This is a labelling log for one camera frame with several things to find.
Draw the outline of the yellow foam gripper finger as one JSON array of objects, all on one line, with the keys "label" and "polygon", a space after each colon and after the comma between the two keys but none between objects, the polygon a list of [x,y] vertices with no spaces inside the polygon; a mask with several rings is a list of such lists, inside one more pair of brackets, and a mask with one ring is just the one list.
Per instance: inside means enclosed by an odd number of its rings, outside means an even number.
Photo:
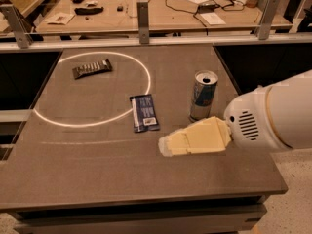
[{"label": "yellow foam gripper finger", "polygon": [[230,141],[226,122],[210,117],[161,137],[158,147],[163,156],[172,157],[222,152]]}]

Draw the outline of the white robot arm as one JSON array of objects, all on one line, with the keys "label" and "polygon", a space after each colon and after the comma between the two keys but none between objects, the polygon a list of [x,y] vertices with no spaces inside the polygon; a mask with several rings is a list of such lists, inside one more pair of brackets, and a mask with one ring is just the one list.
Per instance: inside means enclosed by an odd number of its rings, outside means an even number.
[{"label": "white robot arm", "polygon": [[210,117],[159,139],[167,157],[219,153],[229,144],[257,150],[312,147],[312,70],[233,99]]}]

